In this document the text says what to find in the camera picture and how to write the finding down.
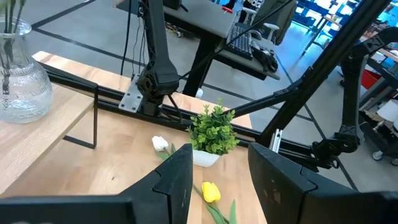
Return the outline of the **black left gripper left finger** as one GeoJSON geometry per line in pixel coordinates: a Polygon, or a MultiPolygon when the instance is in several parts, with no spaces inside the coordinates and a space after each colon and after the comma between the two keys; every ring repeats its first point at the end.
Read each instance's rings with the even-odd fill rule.
{"type": "Polygon", "coordinates": [[[161,165],[120,193],[124,223],[186,223],[193,187],[193,149],[184,144],[161,165]]]}

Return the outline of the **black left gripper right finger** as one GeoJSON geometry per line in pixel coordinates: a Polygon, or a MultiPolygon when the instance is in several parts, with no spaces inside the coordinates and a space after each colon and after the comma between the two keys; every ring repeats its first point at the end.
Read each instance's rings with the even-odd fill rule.
{"type": "Polygon", "coordinates": [[[380,194],[353,190],[259,144],[249,145],[248,162],[268,223],[383,223],[380,194]]]}

